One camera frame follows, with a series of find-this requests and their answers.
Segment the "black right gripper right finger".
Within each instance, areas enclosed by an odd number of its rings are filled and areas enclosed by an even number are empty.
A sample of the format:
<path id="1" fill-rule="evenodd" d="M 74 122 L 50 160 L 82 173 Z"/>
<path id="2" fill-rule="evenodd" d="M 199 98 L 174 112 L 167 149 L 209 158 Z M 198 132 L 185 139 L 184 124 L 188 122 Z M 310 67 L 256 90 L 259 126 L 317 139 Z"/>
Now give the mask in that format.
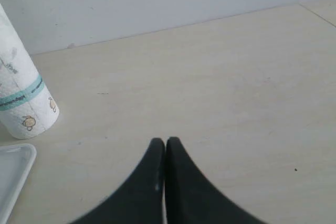
<path id="1" fill-rule="evenodd" d="M 167 140 L 165 158 L 168 223 L 264 223 L 223 195 L 195 165 L 178 137 Z"/>

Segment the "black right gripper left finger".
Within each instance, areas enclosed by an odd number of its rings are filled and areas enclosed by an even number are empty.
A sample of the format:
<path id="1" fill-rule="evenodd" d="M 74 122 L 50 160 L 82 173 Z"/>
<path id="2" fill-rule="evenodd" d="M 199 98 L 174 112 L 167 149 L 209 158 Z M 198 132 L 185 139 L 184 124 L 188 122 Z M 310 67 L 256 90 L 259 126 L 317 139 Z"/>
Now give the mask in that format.
<path id="1" fill-rule="evenodd" d="M 73 223 L 163 223 L 164 162 L 164 142 L 153 138 L 123 184 Z"/>

